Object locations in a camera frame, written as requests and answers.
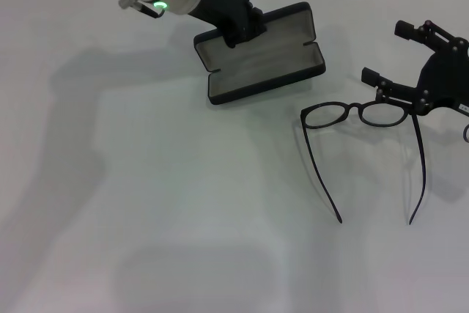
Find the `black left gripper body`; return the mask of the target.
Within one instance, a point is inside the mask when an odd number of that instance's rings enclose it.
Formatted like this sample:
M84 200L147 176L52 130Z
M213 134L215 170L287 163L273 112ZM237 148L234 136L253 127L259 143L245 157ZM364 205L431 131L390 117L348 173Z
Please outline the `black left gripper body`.
M231 21L246 32L248 3L250 0L200 0L189 15L214 25L218 30L222 22Z

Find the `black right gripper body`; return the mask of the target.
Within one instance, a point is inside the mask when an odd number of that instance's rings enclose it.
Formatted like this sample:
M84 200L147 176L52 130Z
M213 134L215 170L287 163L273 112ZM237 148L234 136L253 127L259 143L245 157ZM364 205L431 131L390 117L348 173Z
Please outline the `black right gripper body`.
M468 41L455 37L434 49L421 70L417 89L425 101L424 113L450 108L468 114Z

